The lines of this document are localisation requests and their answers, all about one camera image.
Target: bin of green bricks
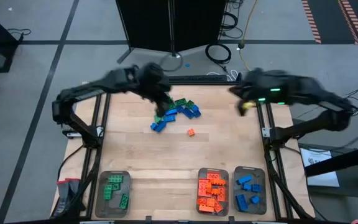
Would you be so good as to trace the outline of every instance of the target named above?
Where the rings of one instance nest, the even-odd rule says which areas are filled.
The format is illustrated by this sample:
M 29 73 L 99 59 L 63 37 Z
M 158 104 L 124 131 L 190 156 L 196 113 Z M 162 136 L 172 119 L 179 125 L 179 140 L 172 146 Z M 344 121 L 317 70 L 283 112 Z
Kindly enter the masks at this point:
M 131 176 L 127 171 L 104 171 L 99 176 L 94 213 L 99 218 L 124 217 L 129 209 Z

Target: bin of orange bricks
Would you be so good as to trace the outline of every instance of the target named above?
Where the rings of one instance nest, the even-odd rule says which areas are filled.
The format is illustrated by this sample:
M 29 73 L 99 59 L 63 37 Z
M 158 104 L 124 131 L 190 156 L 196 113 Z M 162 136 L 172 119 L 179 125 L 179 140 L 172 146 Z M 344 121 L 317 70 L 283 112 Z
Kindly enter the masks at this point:
M 226 170 L 201 168 L 198 171 L 197 211 L 205 215 L 229 213 L 229 174 Z

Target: yellow cable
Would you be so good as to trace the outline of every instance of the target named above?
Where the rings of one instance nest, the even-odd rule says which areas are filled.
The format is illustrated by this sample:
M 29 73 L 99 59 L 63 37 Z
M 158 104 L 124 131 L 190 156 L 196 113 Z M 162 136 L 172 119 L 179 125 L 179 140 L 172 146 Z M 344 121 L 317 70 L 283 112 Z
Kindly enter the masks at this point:
M 257 2 L 258 2 L 258 0 L 255 0 L 254 5 L 252 6 L 251 12 L 249 13 L 249 16 L 248 16 L 248 19 L 247 19 L 246 28 L 244 29 L 244 33 L 243 33 L 243 35 L 242 35 L 242 40 L 241 40 L 241 44 L 242 44 L 242 45 L 244 45 L 244 40 L 245 40 L 245 38 L 246 38 L 246 33 L 247 33 L 247 29 L 248 29 L 248 24 L 249 24 L 250 18 L 251 18 L 251 16 L 252 16 L 252 13 L 253 13 L 253 11 L 254 11 L 254 9 L 255 9 L 255 6 L 256 6 L 256 3 L 257 3 Z M 242 58 L 241 50 L 242 50 L 242 49 L 239 50 L 240 58 L 241 58 L 241 60 L 244 62 L 244 65 L 246 65 L 246 68 L 248 69 L 248 71 L 251 71 L 251 69 L 250 69 L 250 68 L 248 67 L 248 65 L 247 65 L 247 62 Z

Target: sorting tray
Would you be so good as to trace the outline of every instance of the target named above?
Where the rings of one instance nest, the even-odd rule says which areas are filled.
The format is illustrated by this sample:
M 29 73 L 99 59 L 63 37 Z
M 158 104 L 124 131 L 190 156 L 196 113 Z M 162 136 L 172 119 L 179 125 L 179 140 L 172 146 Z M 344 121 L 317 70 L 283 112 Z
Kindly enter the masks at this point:
M 221 206 L 223 207 L 223 209 L 220 212 L 202 212 L 200 211 L 200 206 L 197 204 L 196 201 L 196 209 L 197 212 L 201 213 L 201 214 L 205 214 L 205 215 L 217 215 L 217 216 L 226 216 L 227 213 L 229 213 L 229 174 L 227 173 L 226 170 L 222 170 L 222 169 L 210 169 L 210 168 L 201 168 L 198 171 L 198 179 L 206 179 L 207 176 L 207 172 L 219 172 L 221 175 L 221 179 L 226 181 L 226 184 L 224 185 L 224 189 L 225 189 L 225 199 L 224 202 L 219 202 L 221 204 Z M 199 181 L 197 180 L 197 199 L 198 197 L 203 197 L 198 195 L 198 187 L 199 187 Z
M 245 191 L 242 189 L 242 185 L 237 184 L 237 180 L 241 177 L 251 175 L 252 180 L 247 182 L 247 184 L 259 184 L 261 186 L 261 192 L 252 192 L 252 191 Z M 233 173 L 233 205 L 234 208 L 239 211 L 239 207 L 237 205 L 236 195 L 244 194 L 246 196 L 246 201 L 248 204 L 247 211 L 243 213 L 251 213 L 251 214 L 258 214 L 263 215 L 266 213 L 266 184 L 265 184 L 265 172 L 259 168 L 253 167 L 242 167 L 238 166 L 234 170 Z M 250 198 L 258 195 L 259 196 L 259 203 L 253 204 L 250 202 Z
M 114 190 L 111 200 L 104 199 L 104 187 L 108 184 L 108 178 L 112 175 L 122 175 L 120 190 Z M 119 208 L 121 196 L 126 194 L 129 201 L 126 209 Z M 131 202 L 131 176 L 127 171 L 104 171 L 99 176 L 99 187 L 96 196 L 96 206 L 94 214 L 99 218 L 121 218 L 124 217 L 129 209 Z

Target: bin of blue bricks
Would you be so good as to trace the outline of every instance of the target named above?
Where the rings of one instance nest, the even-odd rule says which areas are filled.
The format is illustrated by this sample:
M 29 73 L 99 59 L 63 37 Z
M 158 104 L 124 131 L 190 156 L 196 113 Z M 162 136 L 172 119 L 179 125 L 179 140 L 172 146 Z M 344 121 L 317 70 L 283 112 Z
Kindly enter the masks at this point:
M 259 168 L 238 166 L 233 173 L 233 206 L 239 212 L 266 213 L 265 172 Z
M 99 177 L 94 213 L 99 218 L 121 218 L 129 210 L 131 176 L 127 171 L 104 171 Z

